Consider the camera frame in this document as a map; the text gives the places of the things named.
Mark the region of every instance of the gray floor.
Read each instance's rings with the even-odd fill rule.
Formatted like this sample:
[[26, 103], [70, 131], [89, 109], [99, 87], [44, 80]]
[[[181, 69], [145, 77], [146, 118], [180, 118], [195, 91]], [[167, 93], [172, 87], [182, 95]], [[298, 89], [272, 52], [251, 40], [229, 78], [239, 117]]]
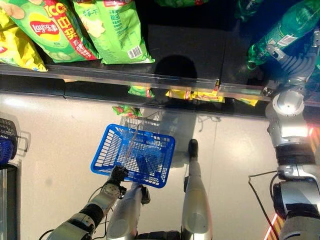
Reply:
[[[18, 151], [14, 162], [21, 167], [21, 239], [35, 240], [82, 209], [105, 182], [105, 176], [91, 172], [90, 164], [106, 126], [119, 124], [121, 118], [113, 113], [111, 104], [98, 101], [1, 94], [0, 106], [0, 117], [13, 120], [29, 142], [28, 152]], [[157, 110], [143, 111], [146, 117]], [[213, 239], [263, 239], [268, 223], [248, 186], [248, 175], [277, 167], [266, 132], [268, 123], [172, 111], [161, 115], [161, 129], [173, 133], [176, 151], [166, 186], [149, 188], [151, 203], [142, 207], [139, 233], [180, 229], [186, 151], [189, 140], [195, 138], [211, 207]], [[252, 180], [270, 218], [275, 214], [269, 196], [271, 177]], [[94, 236], [103, 233], [101, 225]]]

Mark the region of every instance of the plastic basket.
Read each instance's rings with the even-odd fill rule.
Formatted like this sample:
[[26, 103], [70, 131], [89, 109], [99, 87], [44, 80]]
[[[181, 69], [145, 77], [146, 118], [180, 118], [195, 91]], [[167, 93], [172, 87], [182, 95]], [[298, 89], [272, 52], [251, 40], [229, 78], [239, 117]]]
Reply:
[[91, 170], [96, 174], [109, 175], [114, 166], [121, 165], [129, 171], [126, 180], [162, 188], [167, 182], [174, 149], [175, 139], [172, 136], [142, 130], [136, 132], [133, 128], [110, 124], [94, 156]]
[[130, 129], [137, 129], [139, 124], [142, 125], [140, 130], [157, 134], [160, 131], [160, 121], [148, 119], [145, 117], [131, 118], [123, 116], [120, 122], [121, 126], [128, 127]]
[[0, 137], [0, 164], [6, 164], [13, 153], [14, 145], [8, 139]]
[[18, 148], [18, 134], [16, 125], [13, 121], [0, 118], [0, 138], [11, 141], [13, 144], [11, 159], [14, 159]]

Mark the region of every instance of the potato chip bag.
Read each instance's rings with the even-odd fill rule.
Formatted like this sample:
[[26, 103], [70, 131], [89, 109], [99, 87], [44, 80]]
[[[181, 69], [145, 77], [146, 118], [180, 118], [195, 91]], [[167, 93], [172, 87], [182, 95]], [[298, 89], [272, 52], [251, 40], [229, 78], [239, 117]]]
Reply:
[[12, 26], [16, 26], [16, 24], [10, 19], [10, 17], [6, 14], [6, 12], [1, 8], [0, 4], [0, 31], [4, 31]]
[[112, 109], [115, 114], [121, 117], [136, 119], [142, 116], [139, 108], [134, 108], [128, 105], [113, 106]]
[[192, 100], [191, 91], [170, 89], [165, 95], [174, 99]]
[[133, 0], [72, 0], [103, 64], [153, 63]]
[[202, 5], [209, 0], [155, 0], [161, 7], [183, 8]]
[[46, 72], [32, 40], [0, 9], [0, 62]]
[[218, 88], [219, 84], [217, 83], [212, 92], [195, 91], [191, 96], [193, 99], [201, 101], [225, 103], [225, 98], [223, 96], [217, 96]]
[[83, 36], [67, 0], [0, 0], [11, 19], [55, 63], [95, 60], [98, 53]]
[[248, 99], [248, 98], [236, 98], [237, 100], [245, 103], [245, 104], [248, 104], [248, 105], [251, 105], [251, 106], [256, 106], [258, 100], [255, 100], [255, 99]]
[[145, 86], [131, 86], [128, 91], [128, 94], [145, 97], [145, 98], [155, 97], [154, 93], [151, 91], [151, 88], [145, 87]]

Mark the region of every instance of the yellow chip bag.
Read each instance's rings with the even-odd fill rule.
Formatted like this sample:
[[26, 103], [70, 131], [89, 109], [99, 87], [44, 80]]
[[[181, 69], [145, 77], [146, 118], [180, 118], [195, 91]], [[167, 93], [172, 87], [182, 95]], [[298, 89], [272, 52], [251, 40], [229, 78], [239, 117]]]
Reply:
[[225, 98], [223, 96], [217, 96], [218, 87], [219, 85], [216, 84], [212, 92], [195, 91], [192, 94], [192, 98], [207, 102], [225, 103]]
[[0, 31], [12, 27], [15, 23], [8, 17], [4, 10], [1, 9], [0, 4]]
[[0, 62], [46, 72], [31, 39], [0, 9]]
[[245, 104], [248, 104], [248, 105], [251, 105], [251, 106], [256, 106], [258, 100], [255, 100], [255, 99], [248, 99], [248, 98], [236, 98], [237, 100], [245, 103]]
[[170, 89], [165, 95], [174, 99], [192, 100], [191, 91]]

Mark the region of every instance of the plastic bottle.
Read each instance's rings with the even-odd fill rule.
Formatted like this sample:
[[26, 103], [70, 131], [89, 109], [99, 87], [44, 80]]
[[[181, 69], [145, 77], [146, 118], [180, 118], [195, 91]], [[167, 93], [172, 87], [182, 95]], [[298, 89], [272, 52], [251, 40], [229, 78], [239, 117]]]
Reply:
[[293, 5], [272, 29], [248, 51], [249, 69], [264, 64], [269, 53], [267, 44], [283, 49], [313, 30], [320, 19], [320, 0], [303, 0]]
[[263, 1], [264, 0], [238, 0], [234, 17], [246, 22], [258, 11], [258, 8]]
[[318, 68], [318, 71], [320, 71], [320, 56], [316, 59], [315, 67]]

